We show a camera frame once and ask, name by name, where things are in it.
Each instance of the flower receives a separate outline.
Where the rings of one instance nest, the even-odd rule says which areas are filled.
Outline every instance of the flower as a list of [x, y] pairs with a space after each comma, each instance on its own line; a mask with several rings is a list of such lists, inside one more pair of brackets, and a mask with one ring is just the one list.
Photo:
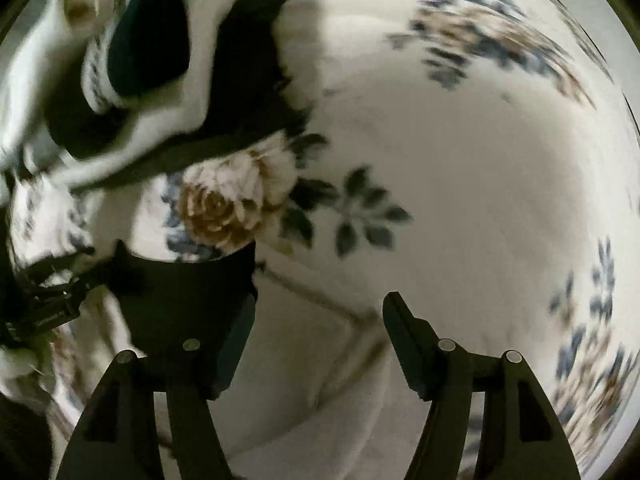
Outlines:
[[297, 179], [283, 132], [182, 176], [178, 214], [197, 243], [232, 253], [277, 222]]

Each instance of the silver screw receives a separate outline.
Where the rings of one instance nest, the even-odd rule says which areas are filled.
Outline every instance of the silver screw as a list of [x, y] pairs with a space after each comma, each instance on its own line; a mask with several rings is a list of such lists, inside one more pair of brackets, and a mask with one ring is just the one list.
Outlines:
[[516, 352], [515, 350], [509, 350], [507, 352], [507, 361], [514, 364], [521, 363], [522, 355], [520, 354], [520, 352]]
[[182, 343], [182, 348], [187, 352], [193, 352], [200, 348], [200, 342], [197, 339], [187, 339], [187, 341]]
[[456, 342], [451, 339], [441, 339], [438, 341], [438, 348], [443, 352], [453, 352], [456, 349]]
[[116, 361], [119, 362], [121, 365], [123, 365], [123, 364], [130, 363], [131, 361], [133, 361], [133, 358], [135, 356], [136, 356], [136, 353], [133, 350], [125, 350], [123, 352], [120, 352], [116, 356]]

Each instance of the floral fabric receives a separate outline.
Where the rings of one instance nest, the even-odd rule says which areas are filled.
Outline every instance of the floral fabric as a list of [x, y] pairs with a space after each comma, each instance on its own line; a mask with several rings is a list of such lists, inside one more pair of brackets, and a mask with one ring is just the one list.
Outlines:
[[[380, 340], [358, 327], [368, 316], [379, 323], [382, 298], [398, 290], [416, 316], [468, 351], [521, 351], [587, 472], [625, 416], [640, 370], [638, 128], [597, 47], [559, 0], [288, 0], [273, 31], [296, 124], [120, 189], [71, 194], [46, 175], [20, 183], [17, 263], [71, 254], [72, 268], [52, 274], [53, 283], [108, 258], [118, 239], [145, 258], [197, 264], [256, 238], [268, 278], [258, 280], [260, 302], [312, 298], [353, 323], [358, 343], [346, 351], [362, 344], [368, 357]], [[116, 299], [87, 301], [89, 321], [101, 312], [119, 319]], [[273, 316], [290, 327], [279, 339], [289, 354], [298, 332], [319, 349], [339, 332], [314, 335], [303, 329], [309, 318], [288, 325], [291, 313]], [[89, 348], [104, 348], [88, 365], [70, 357], [86, 354], [73, 350], [79, 323], [52, 336], [62, 412], [77, 416], [104, 356], [126, 348], [125, 326], [105, 330], [113, 323], [85, 336]], [[280, 355], [271, 344], [260, 351]], [[395, 361], [360, 366], [367, 358], [339, 375], [364, 368], [371, 383], [322, 376], [314, 399], [338, 406], [333, 415], [309, 408], [301, 433], [293, 415], [287, 427], [245, 428], [260, 438], [244, 436], [234, 472], [401, 478], [428, 407]], [[349, 396], [372, 405], [358, 412], [358, 437], [340, 441], [339, 463], [323, 455], [307, 470], [291, 465], [292, 442], [311, 446], [333, 431]], [[481, 427], [477, 398], [461, 479], [472, 478]], [[261, 465], [283, 456], [288, 470]]]

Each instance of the beige rose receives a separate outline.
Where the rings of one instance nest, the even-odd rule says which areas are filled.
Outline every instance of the beige rose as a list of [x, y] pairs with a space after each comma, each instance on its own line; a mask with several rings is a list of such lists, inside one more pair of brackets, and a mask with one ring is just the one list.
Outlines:
[[295, 157], [278, 132], [227, 158], [191, 166], [178, 212], [195, 242], [232, 253], [279, 218], [296, 179]]

